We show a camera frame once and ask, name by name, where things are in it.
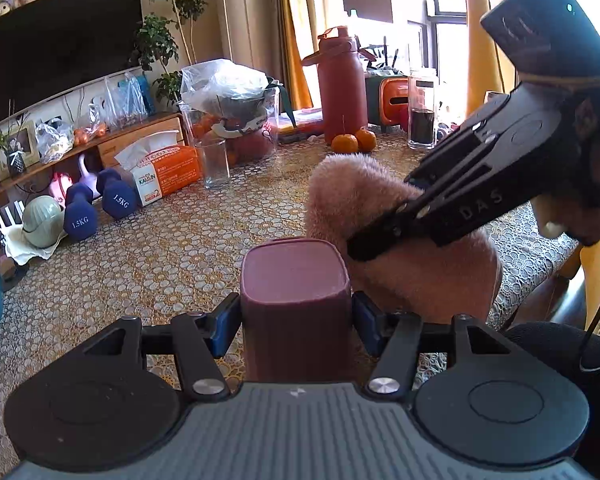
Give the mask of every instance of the black tv screen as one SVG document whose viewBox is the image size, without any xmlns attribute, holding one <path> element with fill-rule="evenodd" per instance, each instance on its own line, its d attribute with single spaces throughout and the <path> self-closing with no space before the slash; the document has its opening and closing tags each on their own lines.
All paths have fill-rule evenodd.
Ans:
<svg viewBox="0 0 600 480">
<path fill-rule="evenodd" d="M 0 16 L 0 121 L 130 67 L 140 0 L 36 0 Z"/>
</svg>

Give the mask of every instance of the dumbbell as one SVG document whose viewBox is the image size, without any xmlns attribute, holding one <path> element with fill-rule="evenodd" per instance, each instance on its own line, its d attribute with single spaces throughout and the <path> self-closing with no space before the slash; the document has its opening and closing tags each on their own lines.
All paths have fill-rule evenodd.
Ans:
<svg viewBox="0 0 600 480">
<path fill-rule="evenodd" d="M 66 190 L 64 231 L 72 240 L 80 241 L 96 234 L 98 215 L 93 205 L 93 191 L 79 182 Z"/>
<path fill-rule="evenodd" d="M 112 168 L 102 170 L 98 174 L 96 190 L 102 195 L 102 209 L 116 220 L 138 209 L 136 192 Z"/>
</svg>

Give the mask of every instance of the photo frame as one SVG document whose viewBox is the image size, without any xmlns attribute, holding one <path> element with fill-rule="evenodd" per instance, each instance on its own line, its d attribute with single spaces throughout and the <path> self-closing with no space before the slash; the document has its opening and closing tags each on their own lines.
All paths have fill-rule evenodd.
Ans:
<svg viewBox="0 0 600 480">
<path fill-rule="evenodd" d="M 16 139 L 19 142 L 24 154 L 24 165 L 26 168 L 40 161 L 40 152 L 38 151 L 38 142 L 36 140 L 36 127 L 33 121 L 25 121 L 17 132 L 12 132 L 9 140 Z M 9 168 L 7 167 L 7 158 L 0 151 L 0 181 L 9 177 Z"/>
</svg>

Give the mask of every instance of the large red bottle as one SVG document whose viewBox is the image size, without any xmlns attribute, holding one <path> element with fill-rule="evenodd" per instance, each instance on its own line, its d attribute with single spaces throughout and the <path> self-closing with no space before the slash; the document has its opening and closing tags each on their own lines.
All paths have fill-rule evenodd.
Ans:
<svg viewBox="0 0 600 480">
<path fill-rule="evenodd" d="M 329 38 L 332 30 L 338 35 Z M 318 52 L 305 57 L 302 65 L 318 65 L 324 140 L 331 144 L 333 137 L 367 126 L 365 73 L 347 27 L 330 28 L 318 39 Z"/>
</svg>

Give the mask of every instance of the lace tablecloth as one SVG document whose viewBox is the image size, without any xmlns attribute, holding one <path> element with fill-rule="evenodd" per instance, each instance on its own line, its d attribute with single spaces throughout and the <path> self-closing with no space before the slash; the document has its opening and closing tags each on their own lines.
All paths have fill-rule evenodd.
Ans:
<svg viewBox="0 0 600 480">
<path fill-rule="evenodd" d="M 326 154 L 321 140 L 282 146 L 275 157 L 236 169 L 225 188 L 209 191 L 196 183 L 119 222 L 101 214 L 95 237 L 63 243 L 49 261 L 33 263 L 5 295 L 0 324 L 0 476 L 17 462 L 2 424 L 4 401 L 17 384 L 119 316 L 160 324 L 184 310 L 211 311 L 239 290 L 250 247 L 302 234 L 308 177 Z M 418 160 L 399 134 L 380 136 L 373 156 L 400 177 Z M 504 263 L 489 316 L 499 327 L 575 243 L 539 238 L 528 205 L 488 229 Z M 232 388 L 244 373 L 241 355 L 238 332 L 219 362 Z M 148 356 L 147 364 L 176 384 L 171 358 Z M 444 356 L 424 356 L 419 380 L 444 366 Z"/>
</svg>

